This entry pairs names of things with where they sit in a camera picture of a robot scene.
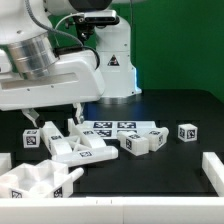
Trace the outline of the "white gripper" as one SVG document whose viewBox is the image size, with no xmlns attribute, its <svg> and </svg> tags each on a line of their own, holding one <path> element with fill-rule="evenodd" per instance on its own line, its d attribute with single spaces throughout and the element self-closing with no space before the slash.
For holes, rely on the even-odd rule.
<svg viewBox="0 0 224 224">
<path fill-rule="evenodd" d="M 98 100 L 105 82 L 92 51 L 61 55 L 49 67 L 49 76 L 25 80 L 7 74 L 0 78 L 0 109 L 23 109 L 22 113 L 36 128 L 45 125 L 44 118 L 33 108 L 73 104 L 74 122 L 84 122 L 84 104 Z"/>
</svg>

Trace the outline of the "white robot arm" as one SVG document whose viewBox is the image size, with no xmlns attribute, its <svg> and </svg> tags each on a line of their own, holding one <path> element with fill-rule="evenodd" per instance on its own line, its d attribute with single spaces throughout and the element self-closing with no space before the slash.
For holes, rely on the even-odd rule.
<svg viewBox="0 0 224 224">
<path fill-rule="evenodd" d="M 124 103 L 141 93 L 130 59 L 131 29 L 110 8 L 127 0 L 0 0 L 0 110 Z"/>
</svg>

